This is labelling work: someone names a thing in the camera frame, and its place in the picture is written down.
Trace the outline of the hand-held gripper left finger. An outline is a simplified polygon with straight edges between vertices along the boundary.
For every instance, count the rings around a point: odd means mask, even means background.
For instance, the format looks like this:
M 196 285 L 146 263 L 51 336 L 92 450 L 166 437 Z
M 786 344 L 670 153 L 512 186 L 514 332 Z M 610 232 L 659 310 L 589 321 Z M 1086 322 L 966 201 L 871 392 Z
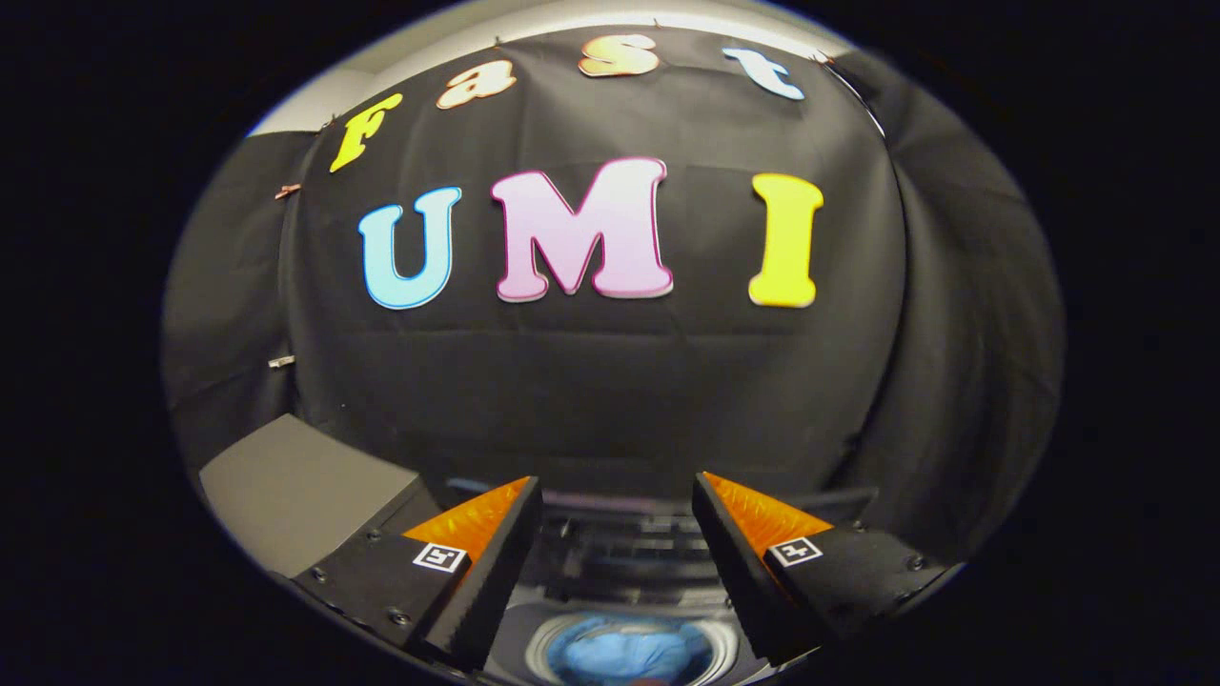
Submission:
M 394 651 L 476 673 L 490 655 L 540 513 L 539 478 L 514 478 L 404 533 L 353 535 L 292 585 Z

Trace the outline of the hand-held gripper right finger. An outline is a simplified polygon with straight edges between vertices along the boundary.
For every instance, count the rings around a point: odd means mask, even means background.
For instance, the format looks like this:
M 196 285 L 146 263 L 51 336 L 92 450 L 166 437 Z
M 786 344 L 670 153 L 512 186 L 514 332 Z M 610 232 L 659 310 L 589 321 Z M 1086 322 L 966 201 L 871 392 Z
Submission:
M 875 634 L 954 577 L 895 535 L 828 522 L 719 474 L 695 474 L 692 511 L 754 655 L 771 666 Z

